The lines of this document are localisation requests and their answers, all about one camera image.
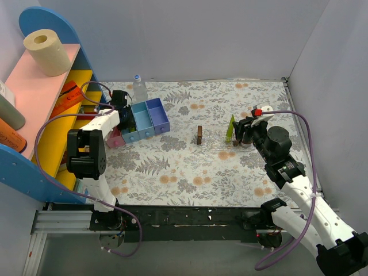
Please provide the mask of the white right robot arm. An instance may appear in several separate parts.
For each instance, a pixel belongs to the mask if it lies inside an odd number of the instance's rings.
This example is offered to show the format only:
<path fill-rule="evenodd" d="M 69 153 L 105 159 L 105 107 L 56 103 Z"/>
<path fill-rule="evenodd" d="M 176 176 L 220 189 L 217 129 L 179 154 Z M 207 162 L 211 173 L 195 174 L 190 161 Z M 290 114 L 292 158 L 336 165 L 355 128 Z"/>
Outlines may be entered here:
<path fill-rule="evenodd" d="M 275 198 L 261 205 L 261 224 L 290 233 L 316 258 L 324 275 L 352 275 L 366 267 L 367 233 L 357 233 L 313 191 L 304 165 L 290 154 L 289 132 L 280 126 L 269 128 L 267 121 L 252 117 L 232 125 L 235 141 L 255 146 L 267 176 L 307 217 L 302 219 L 285 201 Z"/>

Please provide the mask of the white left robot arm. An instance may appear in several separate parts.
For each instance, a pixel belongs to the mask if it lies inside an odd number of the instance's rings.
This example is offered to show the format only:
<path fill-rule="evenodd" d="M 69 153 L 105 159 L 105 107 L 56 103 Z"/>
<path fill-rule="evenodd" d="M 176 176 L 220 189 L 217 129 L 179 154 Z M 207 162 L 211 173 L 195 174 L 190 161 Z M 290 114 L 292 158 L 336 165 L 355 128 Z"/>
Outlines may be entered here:
<path fill-rule="evenodd" d="M 131 96 L 122 90 L 114 90 L 110 104 L 114 110 L 101 109 L 88 124 L 71 129 L 67 134 L 67 170 L 87 188 L 94 201 L 94 210 L 105 213 L 103 224 L 111 230 L 122 224 L 122 215 L 114 210 L 116 197 L 108 186 L 105 142 L 115 147 L 122 142 L 122 130 L 135 130 L 135 120 L 130 102 Z"/>

